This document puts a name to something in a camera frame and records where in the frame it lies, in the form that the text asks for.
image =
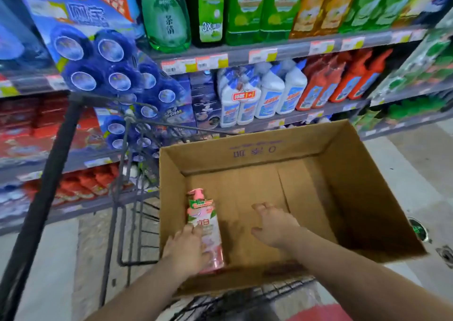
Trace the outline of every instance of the green bottle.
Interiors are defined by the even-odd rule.
[[[360,31],[381,0],[354,0],[338,32]]]
[[[178,53],[190,45],[189,14],[185,0],[142,0],[143,19],[151,46]]]
[[[228,25],[225,33],[229,45],[252,44],[258,39],[263,0],[225,0]]]
[[[199,48],[221,45],[223,38],[223,0],[186,0],[190,16],[192,43]]]
[[[288,39],[299,7],[300,0],[264,0],[259,41]]]
[[[378,30],[390,27],[409,0],[381,0],[371,14],[364,30]]]

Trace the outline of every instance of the green label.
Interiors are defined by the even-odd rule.
[[[261,30],[291,31],[300,0],[264,0]]]
[[[229,0],[228,31],[253,32],[260,29],[263,0]]]
[[[201,42],[218,42],[223,31],[223,0],[198,0]]]

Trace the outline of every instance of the shopping cart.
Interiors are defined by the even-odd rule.
[[[17,237],[8,265],[4,271],[0,283],[0,321],[12,321],[17,312],[22,292],[25,288],[30,269],[36,254],[38,244],[54,199],[55,191],[67,159],[71,141],[76,131],[77,122],[87,106],[98,106],[116,108],[119,105],[118,99],[93,97],[79,93],[71,93],[69,96],[69,107],[66,112],[65,122],[61,125],[52,150],[46,161],[41,190],[37,192],[30,204],[30,208],[24,223]],[[133,112],[121,111],[126,122],[124,142],[127,143],[128,132],[132,127],[140,133],[140,138],[150,138],[159,147],[163,145],[158,136],[151,131],[151,127],[162,127],[171,134],[172,142],[189,142],[209,140],[213,137],[224,137],[236,135],[227,131],[206,130],[196,127],[185,127],[167,123],[144,121],[137,119]],[[126,207],[120,200],[122,185],[124,181],[131,178],[132,155],[140,157],[142,171],[146,172],[151,182],[155,183],[154,189],[146,187],[143,183],[137,183],[133,187],[135,193],[132,206]],[[128,270],[126,285],[130,284],[132,267],[152,265],[158,259],[159,253],[159,205],[150,203],[146,199],[155,196],[159,197],[157,187],[159,186],[159,165],[158,158],[151,155],[143,147],[133,145],[123,146],[119,171],[123,173],[118,180],[112,184],[110,196],[112,198],[112,217],[110,221],[107,252],[105,256],[104,272],[102,274],[101,295],[99,306],[105,304],[107,285],[109,282],[110,261],[114,246],[115,233],[119,232],[118,250],[116,261],[121,267]],[[119,229],[116,229],[118,211],[121,210]],[[128,241],[126,241],[126,218],[130,215],[132,229]],[[153,256],[147,253],[148,249],[154,249]],[[270,303],[282,296],[303,287],[312,279],[303,281],[292,281],[271,285],[270,287],[257,287],[241,291],[232,291],[222,296],[200,296],[185,301],[184,305],[178,308],[173,320],[206,320],[217,317],[224,318],[229,313],[240,313],[246,309],[256,307],[263,303]]]

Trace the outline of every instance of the floor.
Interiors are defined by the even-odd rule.
[[[392,263],[388,267],[453,303],[453,269],[436,252],[444,245],[453,248],[453,120],[366,141],[365,145],[406,215],[421,221],[432,239],[432,243],[426,244],[429,256]],[[123,260],[129,257],[133,217],[130,209],[125,217]],[[97,309],[110,219],[111,211],[105,210],[45,228],[16,320],[47,321],[52,315],[55,320],[82,321]],[[157,229],[156,222],[146,222],[149,222],[147,227]],[[0,237],[0,273],[7,264],[16,236]],[[150,236],[142,241],[153,245],[157,239]],[[110,265],[107,300],[123,289],[128,280],[127,270],[116,262],[117,244],[118,234]],[[149,248],[141,255],[155,258],[157,250]],[[147,269],[133,268],[131,281]],[[272,288],[265,286],[261,290]],[[185,303],[187,301],[175,304],[159,321],[169,320]],[[287,320],[301,310],[331,303],[335,303],[333,297],[320,284],[311,283],[271,304],[270,311],[274,314],[270,319]],[[264,320],[257,315],[253,319]]]

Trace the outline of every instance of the open brown cardboard box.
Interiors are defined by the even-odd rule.
[[[348,121],[231,136],[160,152],[160,250],[187,221],[186,193],[214,199],[227,267],[186,281],[178,296],[219,293],[308,275],[260,243],[253,203],[377,262],[426,254]]]

